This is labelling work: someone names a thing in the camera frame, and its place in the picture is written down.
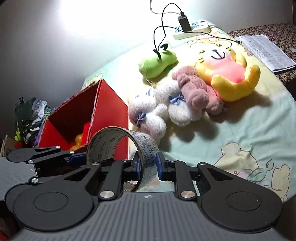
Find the white cable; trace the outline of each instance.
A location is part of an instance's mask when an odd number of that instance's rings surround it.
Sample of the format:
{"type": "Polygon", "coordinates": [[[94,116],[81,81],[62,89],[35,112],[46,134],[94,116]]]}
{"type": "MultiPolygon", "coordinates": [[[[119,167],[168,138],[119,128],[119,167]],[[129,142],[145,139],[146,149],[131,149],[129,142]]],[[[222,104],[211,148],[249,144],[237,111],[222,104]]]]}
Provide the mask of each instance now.
{"type": "MultiPolygon", "coordinates": [[[[151,11],[151,12],[153,12],[153,13],[155,13],[155,14],[162,14],[162,13],[156,13],[156,12],[154,12],[154,11],[152,10],[151,5],[152,5],[152,0],[150,0],[150,11],[151,11]]],[[[165,14],[165,13],[176,13],[176,14],[178,14],[179,16],[181,16],[181,14],[178,13],[178,12],[164,12],[164,14],[165,14]]]]}

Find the brown patterned fabric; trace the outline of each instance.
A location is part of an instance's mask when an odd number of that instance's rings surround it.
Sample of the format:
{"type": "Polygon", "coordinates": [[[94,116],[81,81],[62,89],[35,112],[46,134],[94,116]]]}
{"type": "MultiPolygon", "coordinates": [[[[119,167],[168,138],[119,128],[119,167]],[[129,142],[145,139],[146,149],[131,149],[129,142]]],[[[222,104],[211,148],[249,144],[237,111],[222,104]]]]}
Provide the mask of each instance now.
{"type": "MultiPolygon", "coordinates": [[[[276,23],[251,28],[244,28],[228,33],[232,37],[242,35],[260,35],[268,36],[270,41],[275,43],[282,51],[284,51],[292,60],[296,62],[296,53],[290,50],[290,47],[296,48],[296,26],[290,23],[276,23]]],[[[283,84],[296,78],[296,68],[285,72],[275,73],[283,84]]]]}

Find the gray ribbed panel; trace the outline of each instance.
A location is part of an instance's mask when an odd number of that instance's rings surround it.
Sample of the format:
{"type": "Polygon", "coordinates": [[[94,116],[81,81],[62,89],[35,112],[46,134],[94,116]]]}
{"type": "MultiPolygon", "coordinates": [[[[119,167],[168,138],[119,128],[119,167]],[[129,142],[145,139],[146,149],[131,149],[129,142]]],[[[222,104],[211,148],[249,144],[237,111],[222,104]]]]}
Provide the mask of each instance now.
{"type": "Polygon", "coordinates": [[[0,201],[4,200],[10,188],[28,183],[32,177],[36,177],[34,165],[10,162],[6,157],[0,157],[0,201]]]}
{"type": "Polygon", "coordinates": [[[173,193],[123,193],[119,200],[103,202],[81,225],[59,233],[23,229],[13,241],[281,241],[275,229],[239,234],[208,221],[193,202],[173,193]]]}

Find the white fluffy stuffed animal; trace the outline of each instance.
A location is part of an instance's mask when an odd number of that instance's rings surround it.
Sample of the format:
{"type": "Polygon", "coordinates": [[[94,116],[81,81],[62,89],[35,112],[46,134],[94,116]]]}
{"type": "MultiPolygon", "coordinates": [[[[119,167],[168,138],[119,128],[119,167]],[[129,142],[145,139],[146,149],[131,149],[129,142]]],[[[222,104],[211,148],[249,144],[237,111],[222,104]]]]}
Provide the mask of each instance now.
{"type": "Polygon", "coordinates": [[[169,118],[178,126],[186,126],[191,121],[197,121],[202,116],[202,110],[188,108],[184,96],[181,94],[178,82],[167,80],[154,90],[156,104],[168,107],[169,118]]]}
{"type": "Polygon", "coordinates": [[[164,137],[168,108],[165,104],[157,105],[153,95],[146,94],[132,99],[128,107],[128,117],[134,126],[154,140],[164,137]]]}

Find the open box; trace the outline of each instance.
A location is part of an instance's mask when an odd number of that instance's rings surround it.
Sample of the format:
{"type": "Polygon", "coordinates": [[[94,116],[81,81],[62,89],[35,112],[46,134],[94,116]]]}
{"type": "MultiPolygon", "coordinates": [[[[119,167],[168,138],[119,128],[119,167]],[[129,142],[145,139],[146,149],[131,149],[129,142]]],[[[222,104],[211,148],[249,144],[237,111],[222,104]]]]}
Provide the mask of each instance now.
{"type": "MultiPolygon", "coordinates": [[[[107,126],[128,128],[128,107],[104,81],[91,85],[62,103],[46,120],[38,147],[60,146],[69,150],[75,145],[75,137],[82,134],[81,147],[96,132],[107,126]]],[[[123,138],[116,150],[115,159],[128,159],[128,138],[123,138]]]]}

